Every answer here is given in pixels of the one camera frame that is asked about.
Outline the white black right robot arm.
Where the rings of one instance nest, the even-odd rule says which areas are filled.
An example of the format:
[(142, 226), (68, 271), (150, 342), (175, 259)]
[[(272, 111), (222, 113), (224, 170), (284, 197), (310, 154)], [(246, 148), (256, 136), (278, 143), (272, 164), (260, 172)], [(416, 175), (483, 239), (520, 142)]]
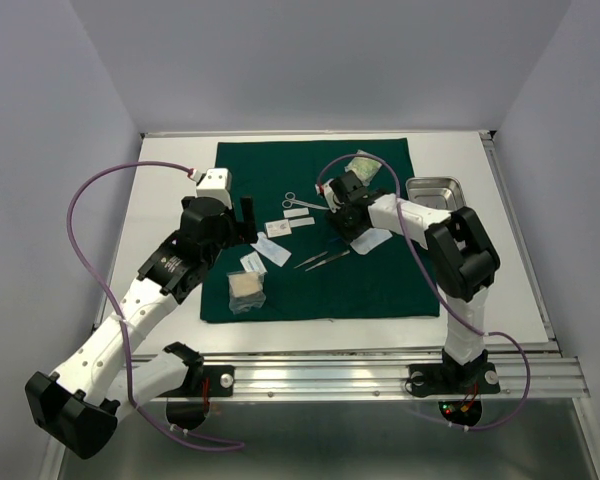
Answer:
[(447, 335), (441, 361), (411, 366), (406, 390), (413, 396), (496, 394), (495, 366), (484, 343), (485, 303), (501, 261), (474, 210), (425, 207), (396, 194), (371, 191), (352, 172), (317, 188), (326, 219), (348, 244), (373, 228), (418, 244), (431, 261), (434, 293), (443, 293)]

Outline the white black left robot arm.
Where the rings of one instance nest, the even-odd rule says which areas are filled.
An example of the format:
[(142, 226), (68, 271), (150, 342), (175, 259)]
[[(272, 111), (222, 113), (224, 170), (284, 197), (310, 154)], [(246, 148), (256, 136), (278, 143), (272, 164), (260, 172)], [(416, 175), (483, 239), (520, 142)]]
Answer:
[(88, 340), (50, 374), (34, 373), (25, 395), (35, 424), (81, 459), (96, 455), (130, 413), (165, 393), (194, 394), (209, 410), (219, 384), (201, 354), (181, 342), (134, 368), (132, 353), (199, 285), (220, 253), (257, 239), (251, 197), (243, 218), (210, 197), (185, 197), (180, 226), (141, 266), (122, 300)]

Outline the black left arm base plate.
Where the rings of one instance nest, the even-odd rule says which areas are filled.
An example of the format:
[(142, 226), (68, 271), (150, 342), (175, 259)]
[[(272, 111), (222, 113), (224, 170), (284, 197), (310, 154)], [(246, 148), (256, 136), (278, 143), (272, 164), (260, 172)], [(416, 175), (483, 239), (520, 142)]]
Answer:
[(171, 398), (227, 398), (233, 395), (232, 365), (203, 365), (188, 369), (181, 385), (162, 394)]

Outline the aluminium front rail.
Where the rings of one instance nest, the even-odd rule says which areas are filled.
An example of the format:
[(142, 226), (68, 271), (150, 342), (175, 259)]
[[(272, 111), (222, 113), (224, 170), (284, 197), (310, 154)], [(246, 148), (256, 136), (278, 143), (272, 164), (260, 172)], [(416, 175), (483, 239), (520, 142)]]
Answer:
[[(555, 352), (528, 355), (531, 399), (587, 398), (580, 363)], [(288, 355), (211, 355), (210, 366), (234, 367), (233, 394), (225, 402), (412, 401), (411, 365), (434, 363), (433, 352), (353, 352)]]

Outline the white paper strip lower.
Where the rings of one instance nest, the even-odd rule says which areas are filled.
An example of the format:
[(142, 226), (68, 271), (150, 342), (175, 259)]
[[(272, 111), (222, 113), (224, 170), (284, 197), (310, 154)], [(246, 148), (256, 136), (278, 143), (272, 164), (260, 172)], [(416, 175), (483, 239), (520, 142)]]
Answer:
[(304, 226), (311, 226), (315, 224), (313, 217), (296, 218), (289, 221), (291, 228), (299, 228)]

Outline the green surgical drape cloth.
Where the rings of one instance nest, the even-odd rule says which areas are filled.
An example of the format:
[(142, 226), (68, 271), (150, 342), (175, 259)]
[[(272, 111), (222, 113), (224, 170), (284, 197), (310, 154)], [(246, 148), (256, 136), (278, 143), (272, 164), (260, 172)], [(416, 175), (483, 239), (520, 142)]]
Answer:
[[(372, 181), (375, 189), (393, 193), (397, 181), (414, 175), (406, 139), (322, 140), (306, 142), (249, 142), (218, 145), (216, 166), (232, 175), (234, 200), (251, 196), (257, 227), (281, 219), (281, 202), (287, 192), (306, 202), (319, 202), (318, 178), (328, 180), (343, 173), (345, 161), (323, 168), (345, 154), (363, 150), (387, 161)], [(266, 262), (266, 301), (259, 309), (234, 315), (229, 309), (227, 275), (241, 270), (240, 258), (251, 253), (248, 245), (221, 253), (201, 287), (203, 321), (223, 324), (243, 321), (295, 321), (312, 319), (378, 319), (436, 317), (440, 304), (424, 280), (404, 239), (394, 235), (367, 255), (349, 255), (314, 270), (304, 270), (330, 255), (345, 250), (323, 213), (313, 215), (315, 224), (299, 227), (276, 244), (291, 252), (283, 267)], [(323, 251), (329, 253), (298, 269), (293, 267)]]

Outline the white paper strip upper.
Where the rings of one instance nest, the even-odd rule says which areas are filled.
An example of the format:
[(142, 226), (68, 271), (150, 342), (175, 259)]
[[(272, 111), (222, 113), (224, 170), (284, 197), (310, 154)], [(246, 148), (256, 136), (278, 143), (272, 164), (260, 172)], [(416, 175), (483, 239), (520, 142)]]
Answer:
[(286, 219), (293, 219), (298, 217), (304, 217), (309, 215), (308, 208), (294, 208), (294, 209), (286, 209), (283, 211), (283, 216)]

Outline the stainless steel instrument tray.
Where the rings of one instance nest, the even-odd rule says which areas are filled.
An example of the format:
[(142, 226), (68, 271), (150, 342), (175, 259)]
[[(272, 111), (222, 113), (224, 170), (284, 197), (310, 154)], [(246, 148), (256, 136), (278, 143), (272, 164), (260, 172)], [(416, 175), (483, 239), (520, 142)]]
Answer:
[(413, 177), (405, 187), (408, 199), (424, 207), (456, 211), (466, 206), (461, 184), (453, 177)]

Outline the long white blue pouch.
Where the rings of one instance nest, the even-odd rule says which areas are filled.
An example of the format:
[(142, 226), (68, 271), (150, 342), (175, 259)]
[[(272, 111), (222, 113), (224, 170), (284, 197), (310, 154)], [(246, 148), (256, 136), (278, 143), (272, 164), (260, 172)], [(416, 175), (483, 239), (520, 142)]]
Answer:
[(290, 251), (268, 239), (262, 232), (258, 233), (257, 241), (251, 247), (278, 267), (283, 267), (291, 257)]

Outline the curved steel scissors upper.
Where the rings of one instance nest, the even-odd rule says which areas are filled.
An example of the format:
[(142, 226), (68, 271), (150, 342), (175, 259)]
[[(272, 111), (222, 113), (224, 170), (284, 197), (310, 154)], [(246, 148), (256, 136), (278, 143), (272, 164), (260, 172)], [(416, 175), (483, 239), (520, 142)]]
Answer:
[(324, 205), (306, 202), (306, 201), (298, 199), (294, 192), (287, 192), (285, 194), (284, 200), (281, 202), (281, 205), (284, 209), (291, 209), (294, 207), (297, 207), (297, 208), (303, 207), (303, 208), (309, 208), (309, 209), (315, 209), (315, 210), (321, 210), (321, 211), (328, 210), (328, 207), (326, 207)]

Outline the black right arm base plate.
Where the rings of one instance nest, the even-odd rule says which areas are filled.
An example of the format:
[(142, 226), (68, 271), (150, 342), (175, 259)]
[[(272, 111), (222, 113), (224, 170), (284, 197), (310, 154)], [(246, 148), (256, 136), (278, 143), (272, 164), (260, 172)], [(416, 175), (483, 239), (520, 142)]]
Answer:
[(496, 374), (495, 366), (486, 363), (473, 370), (454, 370), (442, 363), (413, 364), (408, 367), (409, 375), (404, 381), (405, 390), (414, 397), (451, 397), (473, 393), (493, 395), (501, 391), (497, 379), (489, 382), (487, 376)]

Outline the small white blue packet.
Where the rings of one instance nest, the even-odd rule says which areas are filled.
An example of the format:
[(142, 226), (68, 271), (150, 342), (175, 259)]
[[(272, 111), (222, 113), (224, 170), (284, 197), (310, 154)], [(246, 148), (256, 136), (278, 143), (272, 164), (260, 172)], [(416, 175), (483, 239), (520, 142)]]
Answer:
[(267, 273), (267, 269), (256, 251), (241, 257), (240, 263), (245, 272), (255, 272), (260, 275), (265, 275)]

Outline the white blue pouch right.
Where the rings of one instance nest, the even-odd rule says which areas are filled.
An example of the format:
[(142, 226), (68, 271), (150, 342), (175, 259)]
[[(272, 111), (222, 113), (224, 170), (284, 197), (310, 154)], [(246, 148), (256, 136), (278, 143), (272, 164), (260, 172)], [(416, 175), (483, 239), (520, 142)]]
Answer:
[(367, 255), (372, 250), (391, 239), (392, 232), (385, 229), (370, 228), (350, 243), (358, 255)]

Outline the white paper strip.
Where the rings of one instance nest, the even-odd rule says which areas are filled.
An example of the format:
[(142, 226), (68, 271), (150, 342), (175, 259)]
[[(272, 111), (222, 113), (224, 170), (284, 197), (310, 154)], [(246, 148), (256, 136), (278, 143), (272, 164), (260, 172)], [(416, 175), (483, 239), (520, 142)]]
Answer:
[(291, 228), (299, 228), (304, 226), (311, 226), (315, 224), (313, 217), (296, 218), (289, 221)]
[(286, 219), (293, 219), (298, 217), (304, 217), (309, 215), (308, 208), (294, 208), (294, 209), (286, 209), (283, 211), (283, 216)]

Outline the small suture needle packet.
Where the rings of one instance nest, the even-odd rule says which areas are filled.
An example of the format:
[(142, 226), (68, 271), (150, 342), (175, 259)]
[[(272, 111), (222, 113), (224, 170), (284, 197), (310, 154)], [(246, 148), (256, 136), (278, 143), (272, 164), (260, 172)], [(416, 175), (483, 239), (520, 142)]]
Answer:
[(281, 219), (265, 223), (265, 233), (269, 239), (292, 234), (292, 227), (288, 219)]

